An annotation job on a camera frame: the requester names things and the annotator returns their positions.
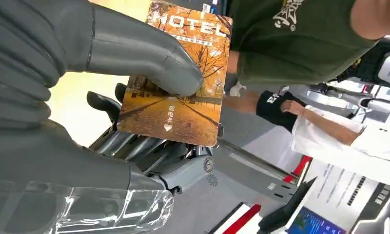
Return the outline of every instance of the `red stripe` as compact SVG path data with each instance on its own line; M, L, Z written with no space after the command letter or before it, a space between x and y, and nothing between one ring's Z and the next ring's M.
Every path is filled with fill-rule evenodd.
M295 175L301 175L303 173L304 167L306 166L306 163L311 160L311 157L309 156L304 156L301 159L301 162L298 164L298 166L294 170ZM291 175L288 175L287 177L284 178L284 182L290 183L294 178Z
M301 162L294 170L294 174L301 175L303 173L304 167L306 163L311 160L311 157L304 156L301 159ZM293 180L291 175L288 175L284 178L283 181L290 183ZM243 214L237 221L235 221L227 230L224 231L223 234L236 234L242 227L245 226L259 211L261 210L261 205L255 204L253 205L245 214Z
M243 214L235 223L233 223L223 234L235 234L238 232L245 224L250 221L254 215L256 215L261 210L261 205L253 205L245 214Z

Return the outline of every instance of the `white shirt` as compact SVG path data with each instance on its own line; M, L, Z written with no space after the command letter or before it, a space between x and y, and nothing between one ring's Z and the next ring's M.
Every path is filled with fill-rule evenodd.
M292 150L390 185L390 129L365 126L345 117L307 106L307 109L355 132L363 133L347 146L303 117L292 130Z

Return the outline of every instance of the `autumn tree image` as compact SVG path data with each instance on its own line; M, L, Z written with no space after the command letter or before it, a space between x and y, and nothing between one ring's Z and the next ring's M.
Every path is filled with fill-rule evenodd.
M204 81L192 96L176 97L145 77L131 76L118 128L195 145L215 145L232 19L154 2L146 23L178 40L199 67Z

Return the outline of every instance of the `transparent plastic cover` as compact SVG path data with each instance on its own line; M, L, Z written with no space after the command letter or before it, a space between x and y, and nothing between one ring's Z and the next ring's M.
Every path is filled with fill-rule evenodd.
M0 233L139 234L162 227L174 198L167 190L69 188L0 181Z

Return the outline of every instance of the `green t-shirt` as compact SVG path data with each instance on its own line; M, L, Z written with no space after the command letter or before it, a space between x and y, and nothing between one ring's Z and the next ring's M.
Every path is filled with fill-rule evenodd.
M238 79L314 84L338 76L376 43L351 29L354 1L231 0Z

